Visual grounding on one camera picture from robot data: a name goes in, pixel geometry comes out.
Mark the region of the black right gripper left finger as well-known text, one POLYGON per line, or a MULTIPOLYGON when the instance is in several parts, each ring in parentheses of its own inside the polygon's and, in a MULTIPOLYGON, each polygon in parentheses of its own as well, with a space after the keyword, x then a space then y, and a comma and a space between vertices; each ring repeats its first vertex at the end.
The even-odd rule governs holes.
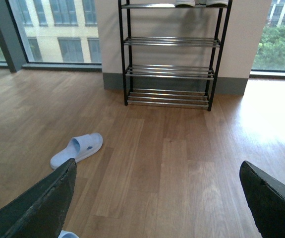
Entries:
POLYGON ((74 194, 77 165, 68 159, 0 209, 0 238, 57 238, 74 194))

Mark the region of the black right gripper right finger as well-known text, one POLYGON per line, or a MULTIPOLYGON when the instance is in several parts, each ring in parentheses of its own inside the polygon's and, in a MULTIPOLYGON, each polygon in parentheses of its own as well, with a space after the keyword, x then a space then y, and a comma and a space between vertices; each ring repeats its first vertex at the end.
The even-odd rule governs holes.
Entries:
POLYGON ((264 238, 285 238, 285 185, 249 161, 239 177, 256 227, 264 238))

